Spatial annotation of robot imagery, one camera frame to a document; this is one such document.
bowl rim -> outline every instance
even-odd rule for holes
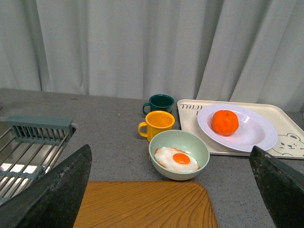
[[[168,170],[167,168],[161,166],[161,165],[155,160],[154,156],[152,156],[152,154],[151,154],[151,143],[153,142],[153,139],[154,139],[157,135],[160,135],[160,134],[163,134],[163,133],[167,133],[167,132],[183,132],[183,133],[190,134],[190,135],[196,137],[197,139],[199,139],[199,140],[206,146],[207,152],[208,152],[208,158],[207,158],[207,161],[206,161],[205,165],[203,165],[203,166],[200,167],[198,170],[195,170],[195,171],[193,171],[193,172],[176,172],[176,171]],[[210,151],[209,151],[209,148],[208,148],[208,146],[206,145],[206,143],[205,143],[201,138],[197,137],[196,135],[194,135],[194,134],[192,134],[192,133],[190,133],[190,132],[184,131],[184,130],[167,130],[167,131],[164,131],[164,132],[160,132],[160,133],[158,133],[157,135],[155,135],[155,136],[151,139],[151,141],[150,141],[150,143],[149,143],[149,156],[151,157],[153,163],[155,163],[158,167],[160,167],[160,168],[162,168],[162,169],[164,169],[164,170],[166,170],[166,171],[172,172],[172,173],[176,173],[176,174],[188,174],[188,175],[189,175],[189,174],[194,174],[194,173],[200,172],[200,171],[201,171],[202,169],[204,169],[204,168],[207,166],[207,164],[209,163],[209,160],[210,160]]]

countertop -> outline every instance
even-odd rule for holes
[[[68,117],[78,128],[58,162],[89,144],[90,181],[161,181],[149,160],[149,143],[138,132],[145,121],[140,99],[0,89],[1,117],[35,114]],[[174,129],[181,129],[175,104]],[[302,113],[287,113],[302,129]],[[304,161],[282,159],[304,173]],[[248,157],[212,155],[203,172],[192,179],[203,185],[221,228],[275,228],[257,188]]]

plate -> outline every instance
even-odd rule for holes
[[[212,117],[218,110],[231,110],[237,115],[239,126],[232,135],[223,136],[213,131]],[[275,127],[266,118],[234,104],[211,104],[203,107],[198,112],[198,123],[211,139],[237,151],[251,152],[254,145],[267,151],[278,141]]]

bowl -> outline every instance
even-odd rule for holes
[[[161,147],[175,147],[196,159],[199,169],[194,172],[175,172],[161,166],[154,158],[155,150]],[[210,153],[206,144],[197,136],[183,130],[167,130],[154,136],[149,144],[151,161],[158,172],[165,177],[185,181],[199,175],[206,167],[210,159]]]

beige tray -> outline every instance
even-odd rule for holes
[[[265,117],[278,132],[278,142],[267,152],[277,158],[304,159],[304,131],[280,108],[268,104],[250,104],[220,101],[180,100],[177,103],[181,129],[200,137],[210,154],[249,156],[249,152],[236,151],[209,138],[197,121],[198,112],[207,105],[232,104],[248,108]]]

